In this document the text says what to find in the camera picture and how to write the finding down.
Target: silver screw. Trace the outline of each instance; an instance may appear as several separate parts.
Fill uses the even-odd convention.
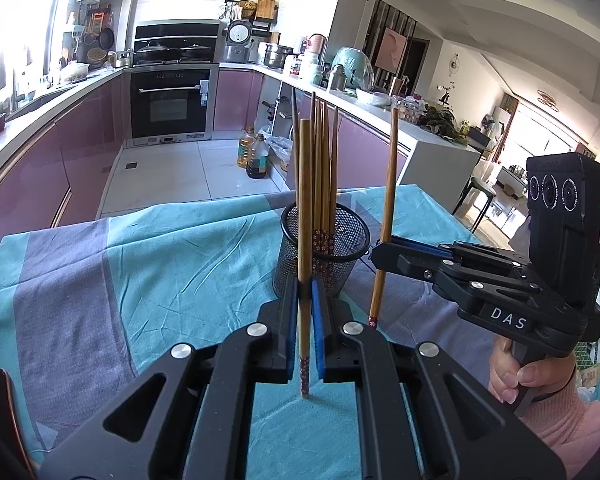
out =
[[[342,331],[347,335],[358,335],[362,332],[362,325],[356,321],[349,321],[342,327]]]
[[[176,359],[184,359],[191,355],[191,346],[186,343],[180,343],[171,349],[171,357]]]
[[[265,335],[267,333],[267,325],[262,323],[253,323],[247,327],[247,334],[253,337]]]
[[[418,347],[418,352],[424,357],[435,357],[440,352],[440,348],[435,343],[422,343]]]

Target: built-in oven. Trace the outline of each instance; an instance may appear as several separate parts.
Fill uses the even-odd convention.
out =
[[[128,146],[211,138],[218,65],[165,64],[130,71]]]

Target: oil bottle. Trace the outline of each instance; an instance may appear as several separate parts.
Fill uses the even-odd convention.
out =
[[[258,134],[249,149],[247,160],[247,176],[250,178],[264,178],[267,175],[267,159],[269,147],[264,141],[264,135]]]
[[[241,168],[247,167],[247,160],[249,158],[249,147],[253,144],[253,141],[256,140],[253,135],[253,127],[248,126],[244,130],[244,135],[240,137],[238,141],[238,159],[236,163]]]

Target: white countertop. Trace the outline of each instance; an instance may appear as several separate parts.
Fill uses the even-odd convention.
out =
[[[122,68],[100,69],[88,75],[87,81],[77,83],[55,99],[22,117],[6,123],[0,132],[0,168],[36,132],[89,92],[122,74]]]
[[[376,106],[363,105],[358,100],[340,91],[327,91],[320,86],[313,85],[298,79],[296,76],[286,76],[282,74],[282,70],[273,70],[266,66],[251,64],[251,63],[220,63],[220,68],[237,68],[245,70],[255,70],[269,77],[278,79],[283,83],[287,83],[291,86],[295,86],[299,90],[305,92],[315,92],[316,97],[327,101],[328,103],[337,106],[339,109],[344,110],[347,114],[358,118],[363,123],[369,124],[376,130],[384,133],[386,136],[391,135],[391,112],[384,108],[378,108]],[[445,146],[446,148],[455,148],[471,153],[477,153],[470,146],[464,146],[454,142],[448,142],[448,140],[442,139],[430,132],[426,132],[415,124],[408,123],[407,121],[398,121],[398,143],[403,146],[413,147],[413,141],[426,142],[429,144],[436,144],[439,146]]]

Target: sink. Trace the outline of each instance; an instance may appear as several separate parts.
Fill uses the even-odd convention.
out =
[[[71,89],[71,87],[58,88],[56,90],[52,90],[50,92],[42,94],[41,96],[36,97],[29,103],[25,104],[22,108],[19,108],[18,110],[16,110],[13,114],[10,114],[6,120],[11,121],[12,119],[16,119],[18,117],[22,117],[23,115],[27,115],[29,112],[32,112],[33,110],[37,110],[42,105],[46,105],[49,101],[52,101],[53,99],[62,95],[63,93],[67,92],[70,89]]]

